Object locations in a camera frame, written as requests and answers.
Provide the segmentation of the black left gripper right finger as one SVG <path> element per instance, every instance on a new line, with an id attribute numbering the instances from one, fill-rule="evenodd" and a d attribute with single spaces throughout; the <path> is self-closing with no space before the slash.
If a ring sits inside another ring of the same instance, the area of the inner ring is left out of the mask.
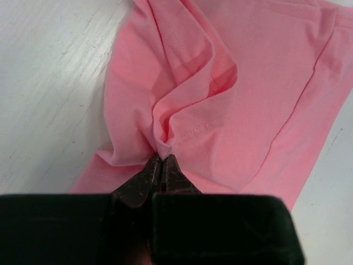
<path id="1" fill-rule="evenodd" d="M 159 186 L 162 193 L 201 194 L 201 191 L 183 174 L 175 155 L 169 155 L 162 162 Z"/>

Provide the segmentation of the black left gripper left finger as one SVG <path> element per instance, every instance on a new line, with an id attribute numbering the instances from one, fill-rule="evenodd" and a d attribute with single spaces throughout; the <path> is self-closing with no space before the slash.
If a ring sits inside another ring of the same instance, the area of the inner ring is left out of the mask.
<path id="1" fill-rule="evenodd" d="M 114 199 L 129 208 L 140 208 L 159 188 L 161 158 L 154 153 L 141 171 L 112 192 Z"/>

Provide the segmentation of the pink t-shirt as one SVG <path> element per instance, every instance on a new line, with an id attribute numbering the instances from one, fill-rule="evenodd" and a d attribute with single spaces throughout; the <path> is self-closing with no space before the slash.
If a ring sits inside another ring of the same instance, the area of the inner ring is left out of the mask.
<path id="1" fill-rule="evenodd" d="M 112 146 L 73 187 L 109 193 L 153 153 L 205 193 L 292 208 L 352 89 L 352 9 L 327 1 L 135 1 L 108 65 Z"/>

